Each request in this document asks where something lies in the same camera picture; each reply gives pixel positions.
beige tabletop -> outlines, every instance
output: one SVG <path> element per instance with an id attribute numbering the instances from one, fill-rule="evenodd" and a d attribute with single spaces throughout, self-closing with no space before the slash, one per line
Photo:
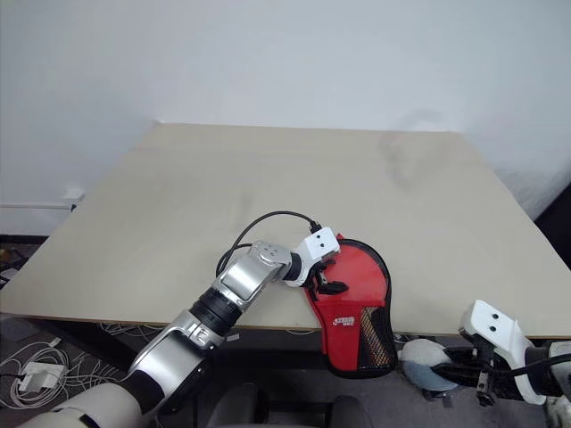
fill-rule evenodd
<path id="1" fill-rule="evenodd" d="M 476 151 L 453 133 L 162 125 L 131 150 L 0 292 L 33 317 L 168 323 L 254 218 L 297 210 L 372 245 L 395 332 L 456 333 L 486 300 L 532 336 L 571 336 L 571 273 Z M 246 241 L 295 246 L 298 218 Z M 272 284 L 239 325 L 315 328 Z"/>

white wall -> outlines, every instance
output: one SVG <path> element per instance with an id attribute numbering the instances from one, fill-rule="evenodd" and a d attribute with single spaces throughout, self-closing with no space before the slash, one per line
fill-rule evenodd
<path id="1" fill-rule="evenodd" d="M 571 180 L 567 0 L 2 0 L 3 203 L 87 190 L 154 120 L 457 130 L 535 217 Z M 58 210 L 2 210 L 49 234 Z"/>

floor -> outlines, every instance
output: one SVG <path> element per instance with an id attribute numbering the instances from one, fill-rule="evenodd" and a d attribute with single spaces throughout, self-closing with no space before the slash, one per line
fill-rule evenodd
<path id="1" fill-rule="evenodd" d="M 28 256 L 33 248 L 20 247 Z M 51 335 L 39 332 L 19 342 L 3 336 L 0 342 L 0 360 L 24 344 L 37 340 L 50 340 Z M 120 334 L 118 337 L 138 350 L 145 345 L 141 337 Z M 439 338 L 441 342 L 458 339 Z M 80 350 L 69 344 L 61 344 L 71 356 Z M 297 335 L 276 331 L 239 331 L 239 339 L 227 346 L 246 349 L 318 349 L 319 333 Z M 8 380 L 0 381 L 0 395 L 6 397 Z M 242 383 L 258 384 L 272 400 L 295 400 L 328 402 L 337 395 L 357 397 L 368 411 L 373 422 L 382 427 L 533 427 L 545 426 L 541 407 L 524 402 L 499 400 L 494 407 L 480 407 L 474 390 L 455 391 L 451 396 L 452 407 L 445 407 L 440 400 L 428 402 L 421 393 L 393 372 L 388 376 L 371 380 L 345 380 L 326 370 L 264 370 L 264 369 L 220 369 L 213 374 L 209 383 L 196 399 L 188 399 L 185 406 L 174 416 L 162 416 L 161 426 L 204 427 L 211 411 L 222 394 L 230 387 Z M 0 426 L 11 428 L 33 417 L 40 410 L 0 409 Z M 271 423 L 298 423 L 319 426 L 323 416 L 313 414 L 273 413 Z"/>

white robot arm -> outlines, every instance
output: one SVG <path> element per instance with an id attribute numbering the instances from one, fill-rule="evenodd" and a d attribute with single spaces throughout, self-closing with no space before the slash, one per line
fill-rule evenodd
<path id="1" fill-rule="evenodd" d="M 226 268 L 192 308 L 183 310 L 137 355 L 121 383 L 104 383 L 37 416 L 25 428 L 127 428 L 146 426 L 164 406 L 183 399 L 203 378 L 209 354 L 264 286 L 285 280 L 300 286 L 310 270 L 337 254 L 329 227 L 297 249 L 258 241 Z"/>

table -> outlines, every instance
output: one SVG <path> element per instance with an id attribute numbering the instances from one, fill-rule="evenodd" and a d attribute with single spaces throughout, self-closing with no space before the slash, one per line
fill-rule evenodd
<path id="1" fill-rule="evenodd" d="M 571 336 L 571 273 L 459 134 L 167 124 L 153 129 L 1 291 L 29 317 L 168 323 L 252 219 L 297 210 L 369 243 L 393 277 L 395 332 L 456 333 L 482 299 L 526 334 Z M 248 235 L 293 247 L 273 218 Z M 239 320 L 318 328 L 273 284 Z"/>

